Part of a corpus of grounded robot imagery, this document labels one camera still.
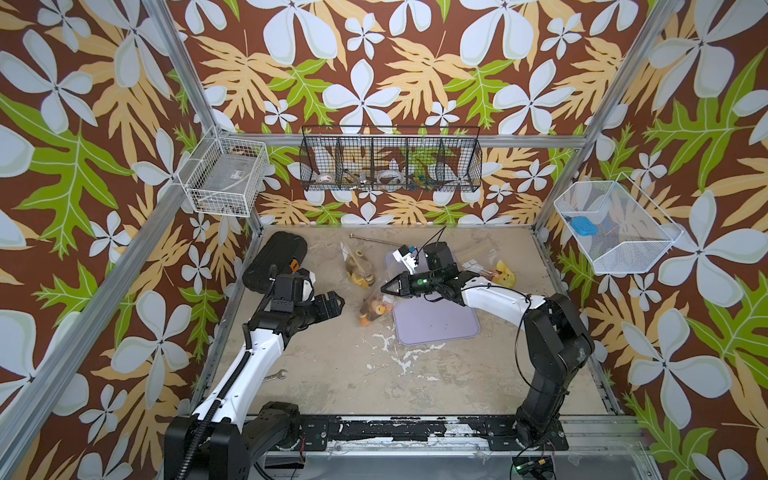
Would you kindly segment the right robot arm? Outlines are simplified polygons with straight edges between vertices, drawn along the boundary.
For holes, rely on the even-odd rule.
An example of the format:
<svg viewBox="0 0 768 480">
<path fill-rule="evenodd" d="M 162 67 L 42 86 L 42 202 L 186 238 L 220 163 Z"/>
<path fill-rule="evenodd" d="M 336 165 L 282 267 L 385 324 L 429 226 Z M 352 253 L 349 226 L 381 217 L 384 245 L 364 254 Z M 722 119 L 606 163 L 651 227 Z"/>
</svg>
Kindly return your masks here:
<svg viewBox="0 0 768 480">
<path fill-rule="evenodd" d="M 383 294 L 482 310 L 525 334 L 534 374 L 515 413 L 514 439 L 522 448 L 549 442 L 571 382 L 594 353 L 592 337 L 568 296 L 522 293 L 464 270 L 443 241 L 421 248 L 402 245 L 385 261 L 391 277 L 381 286 Z"/>
</svg>

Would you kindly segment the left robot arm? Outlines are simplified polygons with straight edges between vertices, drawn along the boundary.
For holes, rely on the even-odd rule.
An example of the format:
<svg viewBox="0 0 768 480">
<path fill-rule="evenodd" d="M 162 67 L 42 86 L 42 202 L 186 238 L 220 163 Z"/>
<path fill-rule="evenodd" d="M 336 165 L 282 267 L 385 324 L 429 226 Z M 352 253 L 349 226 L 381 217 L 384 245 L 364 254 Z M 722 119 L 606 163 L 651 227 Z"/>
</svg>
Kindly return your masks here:
<svg viewBox="0 0 768 480">
<path fill-rule="evenodd" d="M 340 316 L 338 293 L 317 293 L 315 276 L 301 269 L 271 275 L 271 285 L 243 324 L 244 343 L 209 396 L 171 422 L 164 438 L 164 479 L 247 479 L 258 461 L 279 444 L 299 440 L 298 406 L 272 402 L 256 418 L 249 409 L 273 364 L 289 341 L 309 327 Z"/>
</svg>

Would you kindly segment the ziploc bag with yellow cookies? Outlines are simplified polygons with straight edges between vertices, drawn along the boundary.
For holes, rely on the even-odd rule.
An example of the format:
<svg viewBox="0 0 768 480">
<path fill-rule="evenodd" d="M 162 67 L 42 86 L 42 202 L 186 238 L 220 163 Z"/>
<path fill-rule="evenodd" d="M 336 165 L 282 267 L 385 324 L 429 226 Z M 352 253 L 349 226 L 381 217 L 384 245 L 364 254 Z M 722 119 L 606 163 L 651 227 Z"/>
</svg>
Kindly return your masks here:
<svg viewBox="0 0 768 480">
<path fill-rule="evenodd" d="M 380 285 L 374 285 L 359 308 L 358 320 L 360 325 L 372 325 L 380 317 L 391 314 L 396 300 L 395 296 L 383 293 Z"/>
</svg>

